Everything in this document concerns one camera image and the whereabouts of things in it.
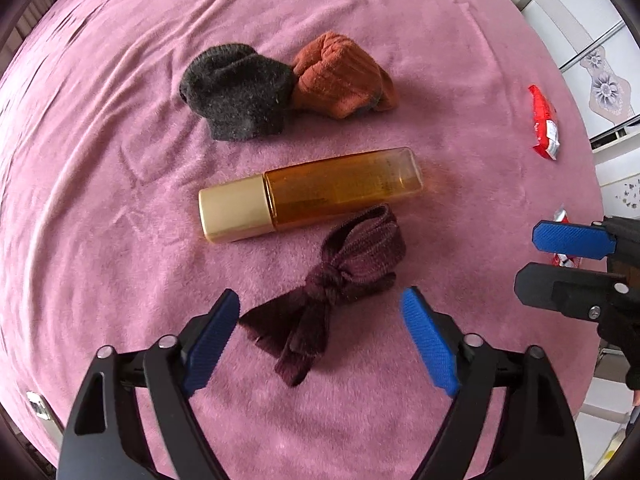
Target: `sock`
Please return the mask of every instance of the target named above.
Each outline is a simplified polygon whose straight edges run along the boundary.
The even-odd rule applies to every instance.
[[[194,59],[180,82],[180,97],[209,123],[214,140],[279,134],[296,77],[291,67],[249,45],[214,46]]]
[[[305,46],[294,60],[298,82],[291,107],[343,119],[354,112],[398,106],[389,75],[353,40],[326,32]]]

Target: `gold bottle cap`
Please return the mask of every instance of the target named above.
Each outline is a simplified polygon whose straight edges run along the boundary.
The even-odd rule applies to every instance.
[[[210,242],[233,242],[275,231],[262,175],[201,189],[200,220]]]

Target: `blue gripper pad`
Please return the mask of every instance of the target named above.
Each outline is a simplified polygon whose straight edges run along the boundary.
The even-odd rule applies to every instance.
[[[539,251],[601,260],[616,251],[616,239],[602,227],[539,222],[532,241]]]
[[[427,371],[438,388],[449,397],[456,395],[460,382],[456,376],[456,356],[449,349],[425,305],[412,288],[402,294],[402,316]]]
[[[184,360],[186,373],[182,389],[187,398],[209,383],[226,343],[238,323],[240,299],[235,292],[227,289],[211,310],[206,325],[200,330],[200,335]]]

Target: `fabric bow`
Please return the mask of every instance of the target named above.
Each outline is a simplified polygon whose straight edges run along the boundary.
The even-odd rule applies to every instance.
[[[278,359],[282,380],[298,386],[326,350],[332,308],[391,288],[405,253],[389,206],[372,207],[329,233],[305,285],[251,309],[240,326]]]

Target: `amber bottle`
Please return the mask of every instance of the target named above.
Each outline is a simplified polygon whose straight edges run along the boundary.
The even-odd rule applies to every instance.
[[[235,180],[200,191],[211,242],[231,242],[307,225],[422,190],[409,148],[354,153]]]

